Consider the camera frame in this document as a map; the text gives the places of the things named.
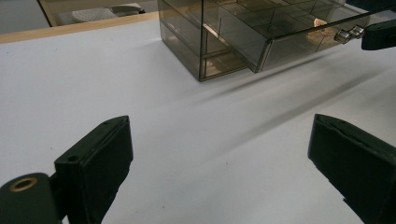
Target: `wooden table edge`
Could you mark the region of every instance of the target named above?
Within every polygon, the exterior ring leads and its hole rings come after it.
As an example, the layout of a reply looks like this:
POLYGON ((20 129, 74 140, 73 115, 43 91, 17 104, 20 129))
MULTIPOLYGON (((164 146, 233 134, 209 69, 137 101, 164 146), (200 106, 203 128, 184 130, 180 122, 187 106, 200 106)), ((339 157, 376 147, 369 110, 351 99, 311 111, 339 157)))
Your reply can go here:
POLYGON ((158 12, 149 12, 139 15, 120 17, 103 21, 89 21, 64 26, 56 26, 32 31, 23 31, 17 33, 0 35, 0 44, 18 42, 23 40, 38 39, 55 35, 68 35, 77 32, 103 29, 112 26, 125 25, 140 21, 158 20, 158 12))

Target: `white table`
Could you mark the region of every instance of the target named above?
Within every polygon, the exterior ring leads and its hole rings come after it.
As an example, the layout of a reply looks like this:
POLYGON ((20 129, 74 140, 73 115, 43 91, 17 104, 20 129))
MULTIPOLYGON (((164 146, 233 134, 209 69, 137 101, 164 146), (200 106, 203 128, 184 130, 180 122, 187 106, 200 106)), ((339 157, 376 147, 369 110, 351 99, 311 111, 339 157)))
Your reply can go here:
POLYGON ((361 223, 306 156, 312 121, 396 146, 395 55, 352 41, 199 83, 158 21, 3 44, 0 184, 53 174, 100 122, 129 115, 134 161, 104 223, 361 223))

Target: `table surface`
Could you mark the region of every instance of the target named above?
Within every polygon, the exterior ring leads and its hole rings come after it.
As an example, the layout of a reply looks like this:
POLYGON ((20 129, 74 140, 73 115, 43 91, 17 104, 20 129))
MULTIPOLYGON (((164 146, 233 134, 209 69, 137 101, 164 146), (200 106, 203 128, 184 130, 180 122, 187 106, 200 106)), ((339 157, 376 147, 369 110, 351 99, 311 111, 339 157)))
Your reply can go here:
POLYGON ((104 120, 134 161, 104 223, 361 223, 307 158, 316 113, 396 146, 395 49, 352 41, 259 74, 197 82, 158 21, 0 45, 0 184, 53 174, 104 120))

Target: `acrylic box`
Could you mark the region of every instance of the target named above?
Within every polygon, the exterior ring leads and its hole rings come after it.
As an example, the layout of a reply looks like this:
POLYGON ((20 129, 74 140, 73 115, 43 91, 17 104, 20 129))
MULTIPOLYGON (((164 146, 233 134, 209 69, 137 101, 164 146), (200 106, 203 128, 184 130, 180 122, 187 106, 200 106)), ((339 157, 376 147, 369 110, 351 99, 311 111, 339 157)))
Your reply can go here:
POLYGON ((163 42, 199 80, 289 63, 339 43, 339 31, 396 14, 345 0, 159 0, 163 42))

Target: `screw hole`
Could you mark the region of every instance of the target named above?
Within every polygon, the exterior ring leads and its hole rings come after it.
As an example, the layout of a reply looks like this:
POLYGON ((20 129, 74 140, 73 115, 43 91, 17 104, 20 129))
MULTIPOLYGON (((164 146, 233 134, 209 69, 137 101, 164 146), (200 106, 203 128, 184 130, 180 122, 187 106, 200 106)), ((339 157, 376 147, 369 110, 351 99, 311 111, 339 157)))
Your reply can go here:
POLYGON ((78 156, 71 156, 69 158, 67 158, 68 161, 76 161, 78 160, 78 156))
POLYGON ((11 185, 9 190, 11 190, 12 192, 20 192, 20 191, 31 188, 33 185, 35 185, 35 183, 37 183, 37 178, 26 177, 24 179, 18 180, 13 185, 11 185))

